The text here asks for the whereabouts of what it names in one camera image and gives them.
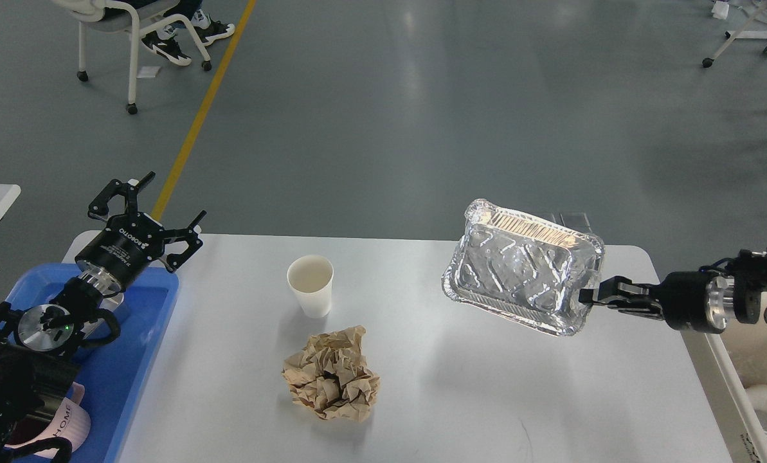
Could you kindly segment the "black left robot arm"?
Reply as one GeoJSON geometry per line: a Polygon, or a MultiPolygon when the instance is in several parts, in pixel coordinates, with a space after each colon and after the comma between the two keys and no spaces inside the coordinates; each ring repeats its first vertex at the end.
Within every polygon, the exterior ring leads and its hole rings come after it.
{"type": "Polygon", "coordinates": [[[104,228],[75,256],[80,272],[49,302],[26,310],[0,303],[0,462],[42,455],[69,462],[91,426],[78,405],[80,350],[110,345],[121,325],[108,302],[154,262],[173,273],[201,249],[201,211],[186,228],[168,229],[138,208],[154,178],[113,179],[87,209],[104,228]]]}

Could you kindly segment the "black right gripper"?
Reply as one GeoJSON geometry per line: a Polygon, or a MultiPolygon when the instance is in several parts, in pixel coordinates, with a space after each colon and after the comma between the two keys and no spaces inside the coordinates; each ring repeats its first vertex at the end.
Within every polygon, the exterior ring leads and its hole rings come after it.
{"type": "Polygon", "coordinates": [[[721,334],[728,323],[725,308],[727,279],[711,272],[673,272],[656,287],[623,276],[602,281],[598,288],[583,288],[578,302],[601,304],[622,314],[665,320],[677,331],[721,334]]]}

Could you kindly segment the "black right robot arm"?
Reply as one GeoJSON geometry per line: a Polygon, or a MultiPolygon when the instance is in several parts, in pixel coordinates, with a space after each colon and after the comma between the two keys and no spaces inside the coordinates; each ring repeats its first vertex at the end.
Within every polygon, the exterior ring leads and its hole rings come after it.
{"type": "Polygon", "coordinates": [[[695,271],[669,273],[659,284],[614,276],[580,290],[578,300],[661,320],[676,331],[722,334],[731,320],[767,325],[767,247],[741,250],[695,271]]]}

